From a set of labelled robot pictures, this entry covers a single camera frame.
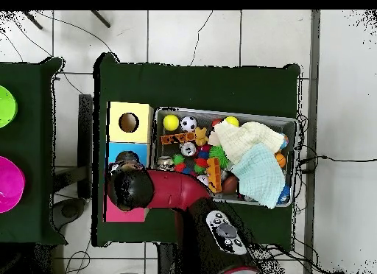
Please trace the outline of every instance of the magenta bowl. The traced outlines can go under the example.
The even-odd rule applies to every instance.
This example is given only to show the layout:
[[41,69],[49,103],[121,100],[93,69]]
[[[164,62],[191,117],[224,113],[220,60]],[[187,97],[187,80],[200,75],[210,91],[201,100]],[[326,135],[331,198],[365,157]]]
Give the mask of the magenta bowl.
[[24,187],[24,173],[12,161],[0,156],[0,214],[18,204]]

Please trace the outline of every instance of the plastic bowl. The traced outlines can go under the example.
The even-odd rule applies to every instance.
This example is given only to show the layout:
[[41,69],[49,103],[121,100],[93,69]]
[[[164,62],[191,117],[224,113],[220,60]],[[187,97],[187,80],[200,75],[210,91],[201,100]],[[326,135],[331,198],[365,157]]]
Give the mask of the plastic bowl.
[[17,114],[17,102],[13,95],[0,85],[0,128],[9,124]]
[[18,204],[24,187],[24,173],[12,161],[0,156],[0,214]]

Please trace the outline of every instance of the shape sorter box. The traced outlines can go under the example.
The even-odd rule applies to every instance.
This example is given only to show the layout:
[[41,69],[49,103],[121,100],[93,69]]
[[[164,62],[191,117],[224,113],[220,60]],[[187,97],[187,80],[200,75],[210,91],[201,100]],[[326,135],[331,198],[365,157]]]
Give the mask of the shape sorter box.
[[[109,104],[108,163],[114,162],[119,153],[132,151],[138,155],[140,163],[148,167],[153,109],[148,104],[126,102],[110,102]],[[136,127],[133,132],[125,132],[121,128],[121,117],[126,113],[136,118]],[[106,222],[143,222],[148,210],[148,208],[135,208],[132,211],[122,211],[107,197]]]
[[[110,142],[150,143],[153,109],[148,104],[110,102]],[[121,129],[121,117],[132,114],[136,118],[136,129],[125,132]]]

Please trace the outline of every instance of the button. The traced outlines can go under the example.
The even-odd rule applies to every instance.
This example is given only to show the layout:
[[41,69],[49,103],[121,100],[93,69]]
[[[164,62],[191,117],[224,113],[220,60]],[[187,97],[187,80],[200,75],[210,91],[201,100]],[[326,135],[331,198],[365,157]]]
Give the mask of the button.
[[222,223],[216,229],[217,234],[226,239],[235,239],[237,237],[237,230],[232,225]]

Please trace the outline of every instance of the yellow cube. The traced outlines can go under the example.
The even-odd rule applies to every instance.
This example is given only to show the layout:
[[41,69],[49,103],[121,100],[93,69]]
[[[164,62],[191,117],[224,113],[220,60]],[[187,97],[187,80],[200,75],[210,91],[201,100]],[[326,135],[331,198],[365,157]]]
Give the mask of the yellow cube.
[[112,142],[150,143],[153,108],[148,104],[109,102]]

